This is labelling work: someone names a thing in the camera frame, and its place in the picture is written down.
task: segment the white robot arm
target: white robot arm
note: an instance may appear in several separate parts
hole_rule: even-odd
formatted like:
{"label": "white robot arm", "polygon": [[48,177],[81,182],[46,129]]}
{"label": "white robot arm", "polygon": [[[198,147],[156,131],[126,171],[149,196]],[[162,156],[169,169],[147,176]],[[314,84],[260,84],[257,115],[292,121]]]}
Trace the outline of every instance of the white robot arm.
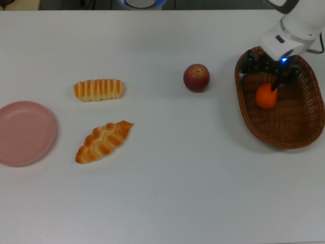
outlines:
{"label": "white robot arm", "polygon": [[275,0],[266,2],[285,15],[260,39],[265,53],[274,61],[306,51],[319,53],[309,47],[325,26],[325,0],[286,0],[282,5]]}

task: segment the striped bread roll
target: striped bread roll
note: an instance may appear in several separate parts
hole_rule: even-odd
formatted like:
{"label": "striped bread roll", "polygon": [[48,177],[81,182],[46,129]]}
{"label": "striped bread roll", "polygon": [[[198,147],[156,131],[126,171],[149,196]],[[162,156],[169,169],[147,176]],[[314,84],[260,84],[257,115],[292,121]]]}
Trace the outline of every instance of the striped bread roll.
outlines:
{"label": "striped bread roll", "polygon": [[122,81],[116,79],[79,81],[74,85],[75,95],[82,102],[120,98],[123,91]]}

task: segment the brown wicker basket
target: brown wicker basket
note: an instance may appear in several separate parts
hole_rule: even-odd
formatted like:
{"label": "brown wicker basket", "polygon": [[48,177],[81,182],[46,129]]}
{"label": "brown wicker basket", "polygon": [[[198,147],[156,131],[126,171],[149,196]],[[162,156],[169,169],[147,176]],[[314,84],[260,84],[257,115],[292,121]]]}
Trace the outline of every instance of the brown wicker basket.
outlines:
{"label": "brown wicker basket", "polygon": [[[260,55],[263,50],[254,47],[252,51]],[[276,76],[250,74],[239,83],[239,60],[235,68],[239,106],[252,134],[279,148],[301,148],[313,143],[324,129],[325,110],[316,76],[308,63],[298,57],[302,71],[297,81],[280,86],[275,108],[265,110],[256,106],[255,93],[261,84],[273,83]]]}

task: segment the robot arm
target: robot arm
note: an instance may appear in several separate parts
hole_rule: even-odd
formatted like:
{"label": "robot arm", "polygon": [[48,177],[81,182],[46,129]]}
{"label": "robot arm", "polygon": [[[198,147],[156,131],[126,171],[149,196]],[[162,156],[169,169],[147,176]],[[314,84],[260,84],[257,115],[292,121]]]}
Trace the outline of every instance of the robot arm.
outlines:
{"label": "robot arm", "polygon": [[240,82],[247,75],[266,72],[277,76],[272,84],[275,90],[282,83],[294,82],[300,74],[300,65],[296,63],[298,55],[310,50],[309,47],[320,36],[325,26],[325,0],[286,0],[274,8],[285,15],[260,39],[262,54],[257,56],[248,50],[239,63]]}
{"label": "robot arm", "polygon": [[274,61],[306,52],[325,26],[325,1],[287,0],[282,6],[266,2],[285,15],[260,39],[264,52]]}

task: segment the braided bread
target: braided bread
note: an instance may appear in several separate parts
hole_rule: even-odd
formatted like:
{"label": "braided bread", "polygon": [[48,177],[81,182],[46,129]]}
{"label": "braided bread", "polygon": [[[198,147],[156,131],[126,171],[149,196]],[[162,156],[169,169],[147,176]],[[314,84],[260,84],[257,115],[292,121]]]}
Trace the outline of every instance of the braided bread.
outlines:
{"label": "braided bread", "polygon": [[96,127],[79,148],[76,162],[87,164],[108,156],[115,148],[122,145],[132,126],[132,123],[123,120],[116,124],[108,123]]}

